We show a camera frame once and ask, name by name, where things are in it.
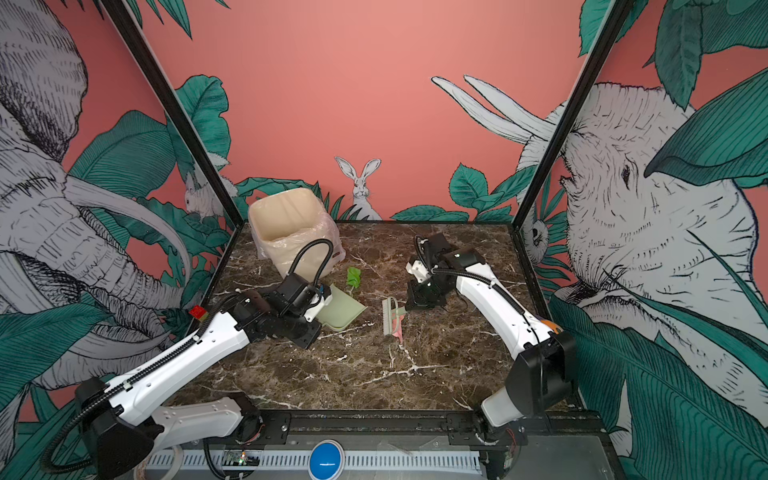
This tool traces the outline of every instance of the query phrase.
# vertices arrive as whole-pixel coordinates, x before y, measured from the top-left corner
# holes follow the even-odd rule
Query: beige trash bin
[[[333,242],[333,257],[321,276],[330,273],[346,255],[336,222],[309,189],[294,188],[254,202],[248,208],[248,222],[259,255],[270,258],[283,278],[301,247],[312,240],[327,238]],[[326,245],[310,248],[296,273],[312,282],[327,253]]]

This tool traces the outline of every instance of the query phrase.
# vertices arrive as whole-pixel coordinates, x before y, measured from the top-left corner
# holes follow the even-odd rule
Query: dustpan
[[[368,308],[333,284],[331,284],[331,295],[333,295],[331,303],[320,310],[317,319],[334,332],[343,331],[363,310]]]

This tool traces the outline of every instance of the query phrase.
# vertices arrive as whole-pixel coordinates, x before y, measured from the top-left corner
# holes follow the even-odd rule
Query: marble table
[[[354,297],[368,308],[341,333],[323,328],[308,350],[267,339],[200,374],[168,401],[183,405],[242,391],[265,409],[468,409],[499,389],[512,360],[474,306],[453,293],[445,309],[407,313],[404,343],[382,332],[382,300],[406,301],[406,263],[413,236],[443,232],[458,247],[473,246],[498,278],[534,311],[505,225],[341,223],[346,259],[323,279],[346,285],[346,269],[362,271]],[[280,281],[260,260],[246,226],[214,295]]]

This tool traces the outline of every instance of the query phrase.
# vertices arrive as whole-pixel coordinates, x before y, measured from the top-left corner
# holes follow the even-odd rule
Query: rabbit illustration
[[[226,158],[211,152],[208,152],[208,158],[216,170],[221,170],[230,163]],[[237,187],[234,186],[230,179],[223,175],[219,174],[219,177],[221,178],[221,183],[224,185],[227,193],[231,197],[235,197],[237,195]],[[224,205],[214,193],[214,189],[210,186],[208,179],[197,164],[194,166],[194,176],[192,174],[187,174],[184,183],[187,186],[184,200],[187,203],[188,213],[198,213],[202,217],[224,215]]]
[[[378,169],[382,161],[378,158],[374,158],[366,164],[366,167],[362,169],[362,175],[357,176],[357,171],[351,165],[350,162],[344,160],[341,157],[335,157],[336,162],[339,164],[341,171],[349,178],[355,181],[355,188],[352,190],[352,196],[354,197],[354,208],[352,212],[359,210],[357,214],[357,220],[381,220],[381,215],[376,213],[376,210],[371,207],[368,197],[371,195],[371,190],[366,187],[366,178]]]

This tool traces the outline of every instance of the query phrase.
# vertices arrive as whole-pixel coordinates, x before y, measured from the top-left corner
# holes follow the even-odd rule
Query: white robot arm
[[[51,441],[41,458],[49,473],[66,473],[95,464],[100,478],[129,471],[147,455],[195,439],[231,436],[238,442],[255,439],[263,424],[259,409],[244,394],[216,402],[163,407],[178,389],[223,357],[268,336],[284,337],[308,348],[319,335],[316,314],[331,301],[330,288],[319,278],[308,282],[293,272],[310,247],[297,255],[288,276],[274,289],[237,294],[211,308],[200,328],[144,365],[109,382],[83,382],[75,397],[81,411]],[[456,288],[471,300],[498,332],[515,364],[505,387],[482,403],[491,427],[543,412],[564,398],[575,372],[574,343],[567,333],[531,315],[499,283],[491,268],[471,248],[457,250],[443,235],[417,239],[407,270],[406,308],[426,310],[445,304]],[[91,458],[70,465],[52,461],[58,445],[80,427]]]
[[[542,414],[573,391],[576,345],[569,333],[528,312],[476,250],[457,249],[441,233],[417,236],[415,248],[417,255],[406,267],[415,277],[406,309],[445,305],[445,295],[456,288],[491,323],[515,361],[505,386],[482,403],[492,427]]]

